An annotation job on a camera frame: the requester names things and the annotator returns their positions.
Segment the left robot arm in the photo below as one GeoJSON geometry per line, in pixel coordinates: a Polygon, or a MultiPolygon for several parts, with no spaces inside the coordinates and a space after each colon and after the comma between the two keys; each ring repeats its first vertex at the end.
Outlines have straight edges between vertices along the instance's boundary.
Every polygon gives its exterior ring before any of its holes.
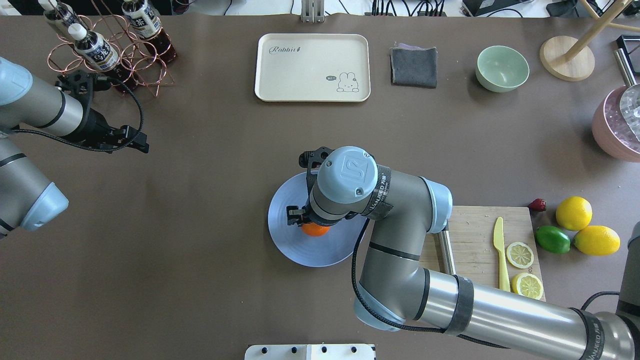
{"type": "Polygon", "coordinates": [[[12,231],[36,231],[69,207],[69,199],[16,142],[19,134],[38,135],[94,153],[133,148],[148,153],[143,132],[144,112],[136,101],[136,126],[111,126],[93,108],[96,92],[107,91],[121,80],[76,70],[51,84],[27,68],[1,59],[0,229],[4,239],[12,231]]]}

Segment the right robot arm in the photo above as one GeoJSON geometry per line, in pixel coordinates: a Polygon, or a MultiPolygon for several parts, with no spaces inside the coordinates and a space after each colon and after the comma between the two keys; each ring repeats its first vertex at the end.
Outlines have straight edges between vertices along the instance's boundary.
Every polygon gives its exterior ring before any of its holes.
{"type": "Polygon", "coordinates": [[[639,241],[628,243],[617,309],[592,314],[473,284],[419,264],[427,234],[441,232],[453,210],[449,189],[377,164],[357,146],[303,152],[307,203],[288,207],[290,225],[333,226],[362,215],[374,221],[359,280],[358,317],[380,330],[429,331],[554,360],[639,358],[639,241]]]}

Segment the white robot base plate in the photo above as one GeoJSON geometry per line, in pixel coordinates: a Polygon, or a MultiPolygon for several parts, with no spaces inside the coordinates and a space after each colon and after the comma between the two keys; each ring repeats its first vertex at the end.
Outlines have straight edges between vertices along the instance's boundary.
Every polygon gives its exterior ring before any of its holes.
{"type": "Polygon", "coordinates": [[[245,360],[375,360],[374,344],[254,344],[247,348],[245,360]]]}

